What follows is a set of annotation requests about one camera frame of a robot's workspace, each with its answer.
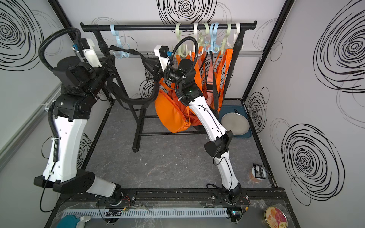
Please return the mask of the red-orange strap sling bag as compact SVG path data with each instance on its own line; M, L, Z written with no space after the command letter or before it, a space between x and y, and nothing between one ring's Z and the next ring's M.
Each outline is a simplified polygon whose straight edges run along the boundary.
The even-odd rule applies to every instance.
M176 56L176 60L174 60L174 66L177 67L180 62L183 60L183 59L190 59L190 60L193 60L194 57L195 57L195 53L192 54L192 58L188 55L186 58L183 58L181 56ZM201 56L198 56L198 60L197 60L197 63L194 67L195 71L196 71L196 74L195 74L195 77L194 77L194 80L196 82L196 84L198 85L199 89L202 91L202 81L201 81L201 74L198 73L198 67L200 66L200 58ZM191 121L191 126L199 126L199 125L202 125L200 120L198 119L198 116L193 112L192 108L190 108L190 112L189 112L189 115L187 113L187 110L186 110L186 107L180 102L178 101L178 98L177 98L177 95L176 93L172 90L172 89L168 89L168 96L176 103L176 105L179 107L179 109L182 111L182 113L184 114L184 116L187 118L187 117L190 117L190 121Z

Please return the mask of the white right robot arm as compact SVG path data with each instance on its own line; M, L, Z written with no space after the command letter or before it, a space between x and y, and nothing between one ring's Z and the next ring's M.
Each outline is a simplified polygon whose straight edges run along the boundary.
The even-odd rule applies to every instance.
M157 86L161 85L162 79L171 81L174 86L167 93L160 88L155 89L155 109L163 126L171 133L180 133L194 124L200 124L206 131L209 141L204 149L218 167L222 181L219 189L224 200L233 204L239 200L242 190L229 157L233 133L219 123L195 81L197 60L198 57L182 59L177 68L173 67L171 56L146 59L142 63Z

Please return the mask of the black crescent shoulder bag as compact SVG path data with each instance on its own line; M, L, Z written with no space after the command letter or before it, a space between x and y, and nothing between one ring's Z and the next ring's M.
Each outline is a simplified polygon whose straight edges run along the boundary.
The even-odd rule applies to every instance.
M211 55L211 58L212 58L213 67L211 69L214 70L213 53L212 52L208 52L208 53ZM216 77L216 72L214 70L214 73L213 73L213 97L214 97L214 100L213 100L212 106L210 106L210 105L208 105L208 106L212 110L213 114L217 117L219 113L217 112L216 108L214 108L214 105L217 105L217 103L218 103L218 101L217 101L218 90L217 90L217 82L215 81L215 77Z

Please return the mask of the black orange strap bag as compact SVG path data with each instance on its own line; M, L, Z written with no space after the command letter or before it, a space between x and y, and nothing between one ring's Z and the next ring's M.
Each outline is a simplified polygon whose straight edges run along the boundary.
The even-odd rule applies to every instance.
M142 108L147 108L157 99L160 84L154 80L150 80L152 83L152 93L150 95L140 98L132 97L137 92L137 86L142 83L142 76L145 75L145 68L141 61L142 54L134 49L121 49L115 45L111 45L109 51L124 51L129 54L140 55L140 58L116 60L117 83L113 84L113 91L116 93L116 98L121 101L129 105L140 105Z

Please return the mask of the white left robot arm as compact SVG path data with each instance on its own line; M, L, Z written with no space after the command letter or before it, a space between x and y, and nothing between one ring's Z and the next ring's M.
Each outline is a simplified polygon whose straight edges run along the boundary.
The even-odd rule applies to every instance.
M76 56L62 59L51 72L62 82L63 91L48 110L52 149L47 166L42 175L35 177L34 185L61 194L90 193L105 197L112 206L119 205L124 196L119 184L77 166L81 138L107 72Z

